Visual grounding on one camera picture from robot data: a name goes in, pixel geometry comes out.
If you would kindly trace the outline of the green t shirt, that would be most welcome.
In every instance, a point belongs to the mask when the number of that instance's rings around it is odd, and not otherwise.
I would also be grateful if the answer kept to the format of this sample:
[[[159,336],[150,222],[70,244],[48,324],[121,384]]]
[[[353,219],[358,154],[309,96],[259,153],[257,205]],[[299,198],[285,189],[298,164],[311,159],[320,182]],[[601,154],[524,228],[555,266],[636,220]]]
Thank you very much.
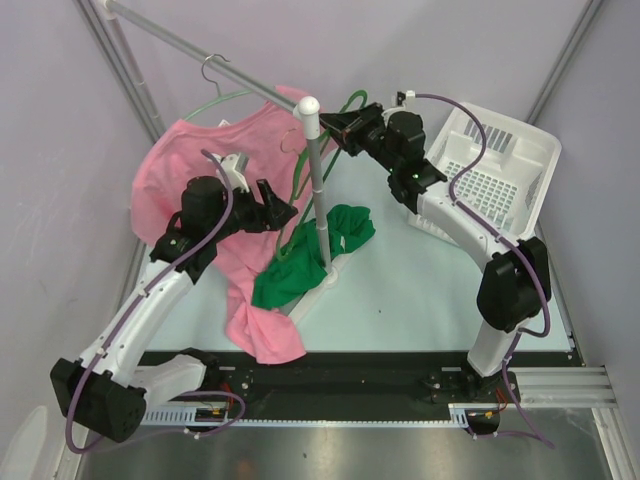
[[[330,209],[327,220],[332,259],[355,252],[376,233],[371,210],[365,206],[338,204]],[[327,276],[314,220],[296,228],[284,250],[287,254],[275,257],[255,279],[252,304],[258,308],[283,307],[318,287]]]

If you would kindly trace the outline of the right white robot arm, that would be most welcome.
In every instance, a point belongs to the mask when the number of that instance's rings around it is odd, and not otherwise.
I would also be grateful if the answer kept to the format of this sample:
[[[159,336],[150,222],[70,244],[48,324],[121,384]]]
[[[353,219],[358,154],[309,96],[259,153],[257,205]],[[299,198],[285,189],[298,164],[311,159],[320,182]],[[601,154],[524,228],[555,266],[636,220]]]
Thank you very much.
[[[484,401],[497,389],[495,374],[508,363],[526,324],[550,317],[548,252],[537,237],[522,240],[499,232],[456,196],[454,183],[424,152],[422,118],[378,103],[343,113],[323,113],[320,124],[351,156],[366,152],[387,172],[396,201],[431,220],[458,244],[482,273],[476,297],[483,323],[467,354],[463,393]]]

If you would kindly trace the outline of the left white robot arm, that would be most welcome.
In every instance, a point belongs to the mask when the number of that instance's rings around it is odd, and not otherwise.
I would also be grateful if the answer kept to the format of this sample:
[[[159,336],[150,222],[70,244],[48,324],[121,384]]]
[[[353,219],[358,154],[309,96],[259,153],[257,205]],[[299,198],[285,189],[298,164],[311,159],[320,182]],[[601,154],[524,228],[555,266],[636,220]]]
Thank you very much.
[[[190,392],[214,397],[221,376],[211,354],[187,348],[144,372],[138,364],[168,314],[216,258],[219,242],[238,232],[279,231],[297,212],[265,179],[255,188],[232,186],[224,176],[189,180],[137,289],[77,360],[61,358],[53,366],[50,378],[67,424],[122,443],[149,410]]]

